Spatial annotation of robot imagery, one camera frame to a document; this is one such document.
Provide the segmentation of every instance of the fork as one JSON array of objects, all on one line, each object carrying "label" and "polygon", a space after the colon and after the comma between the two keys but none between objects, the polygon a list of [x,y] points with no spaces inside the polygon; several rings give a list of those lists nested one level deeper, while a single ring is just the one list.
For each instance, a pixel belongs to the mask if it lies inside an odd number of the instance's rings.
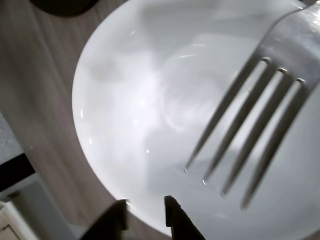
[{"label": "fork", "polygon": [[285,15],[278,20],[264,36],[263,40],[254,50],[251,57],[249,57],[244,67],[231,84],[210,119],[185,166],[185,172],[188,172],[192,162],[217,126],[228,106],[232,103],[240,88],[260,61],[266,63],[266,68],[259,76],[252,91],[242,104],[239,112],[227,130],[227,133],[212,158],[209,168],[202,180],[206,185],[209,177],[218,166],[228,146],[263,93],[267,84],[271,81],[276,72],[281,72],[282,78],[279,84],[276,86],[264,109],[253,125],[236,157],[231,173],[222,188],[221,196],[223,198],[227,196],[267,123],[289,89],[292,88],[293,83],[295,81],[299,82],[298,90],[294,93],[294,96],[284,110],[283,115],[277,123],[277,126],[258,161],[241,202],[240,208],[243,211],[248,208],[273,156],[289,130],[290,125],[320,81],[320,0],[305,9]]}]

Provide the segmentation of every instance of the wooden table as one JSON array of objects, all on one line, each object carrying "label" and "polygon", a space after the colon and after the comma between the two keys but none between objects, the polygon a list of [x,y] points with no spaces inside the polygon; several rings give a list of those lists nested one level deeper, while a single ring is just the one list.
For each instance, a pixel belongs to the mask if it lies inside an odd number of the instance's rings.
[{"label": "wooden table", "polygon": [[[61,18],[29,0],[0,0],[0,112],[75,225],[90,225],[114,198],[91,170],[76,135],[74,72],[92,32],[124,1],[100,0],[78,17]],[[130,237],[170,239],[132,215],[129,226]]]}]

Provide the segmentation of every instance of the fork tine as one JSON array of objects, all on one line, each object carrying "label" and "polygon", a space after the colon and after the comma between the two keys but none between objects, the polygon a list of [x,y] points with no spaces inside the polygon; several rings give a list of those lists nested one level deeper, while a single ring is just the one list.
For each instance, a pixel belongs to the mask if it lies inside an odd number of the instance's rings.
[{"label": "fork tine", "polygon": [[209,138],[210,134],[215,129],[217,123],[225,113],[226,109],[232,102],[232,100],[235,98],[237,93],[239,92],[240,88],[246,81],[246,79],[249,77],[251,72],[254,70],[256,65],[259,62],[259,57],[253,54],[249,60],[246,62],[244,67],[242,68],[241,72],[238,74],[236,79],[233,81],[232,85],[228,89],[227,93],[224,95],[222,101],[220,102],[218,108],[216,109],[215,113],[213,114],[212,118],[210,119],[210,122],[208,123],[207,127],[205,128],[200,140],[198,141],[195,149],[193,150],[188,162],[186,163],[184,171],[187,172],[188,168],[200,152],[201,148]]},{"label": "fork tine", "polygon": [[271,119],[272,115],[278,108],[280,102],[285,97],[286,93],[288,92],[289,88],[293,84],[292,77],[288,75],[287,71],[284,69],[279,69],[279,72],[283,73],[283,77],[276,87],[275,91],[273,92],[271,98],[269,99],[268,103],[266,104],[265,108],[263,109],[262,113],[260,114],[258,120],[254,124],[249,136],[247,137],[238,157],[235,160],[235,163],[232,167],[230,175],[225,182],[225,185],[222,189],[221,196],[225,198],[234,183],[235,179],[237,178],[240,170],[244,166],[247,157],[249,156],[251,150],[255,146],[259,136],[265,129],[267,123]]},{"label": "fork tine", "polygon": [[308,90],[301,85],[301,88],[294,95],[291,103],[286,108],[281,120],[279,121],[276,129],[274,130],[262,157],[254,171],[253,177],[250,181],[250,185],[247,188],[243,201],[241,203],[241,209],[245,211],[258,187],[264,174],[266,173],[270,162],[276,153],[282,139],[284,138],[286,132],[288,131],[291,123],[295,119],[297,113],[303,106],[304,102],[308,98]]},{"label": "fork tine", "polygon": [[232,139],[238,132],[239,128],[241,127],[242,123],[245,121],[247,115],[255,105],[256,101],[260,97],[261,93],[264,91],[265,87],[267,86],[270,79],[273,77],[276,69],[271,64],[266,67],[262,75],[260,76],[259,80],[253,87],[251,93],[246,98],[244,104],[242,105],[240,111],[236,115],[235,119],[233,120],[228,132],[224,136],[218,150],[216,151],[211,164],[208,168],[208,171],[204,175],[202,180],[203,184],[207,184],[208,178],[210,177],[211,173],[214,171],[218,163],[220,162],[222,156],[224,155],[225,151],[227,150],[229,144],[231,143]]}]

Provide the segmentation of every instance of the white plate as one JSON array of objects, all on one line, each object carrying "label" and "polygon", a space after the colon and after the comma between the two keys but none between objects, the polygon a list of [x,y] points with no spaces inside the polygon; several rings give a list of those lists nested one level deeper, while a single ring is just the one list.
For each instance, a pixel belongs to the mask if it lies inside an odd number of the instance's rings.
[{"label": "white plate", "polygon": [[[292,0],[130,0],[96,29],[74,76],[74,123],[93,171],[116,199],[130,200],[134,215],[170,235],[164,197],[172,195],[208,240],[297,240],[319,229],[318,90],[287,134],[248,212],[239,205],[263,140],[228,197],[220,197],[248,126],[207,186],[202,177],[250,85],[184,173],[246,58],[277,18],[297,8]],[[250,116],[246,124],[253,120]]]}]

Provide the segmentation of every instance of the dark round object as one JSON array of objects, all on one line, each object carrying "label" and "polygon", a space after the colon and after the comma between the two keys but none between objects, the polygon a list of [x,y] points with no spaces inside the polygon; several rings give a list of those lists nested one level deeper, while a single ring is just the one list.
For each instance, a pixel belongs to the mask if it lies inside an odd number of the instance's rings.
[{"label": "dark round object", "polygon": [[98,0],[30,0],[42,11],[59,16],[74,17],[90,9]]}]

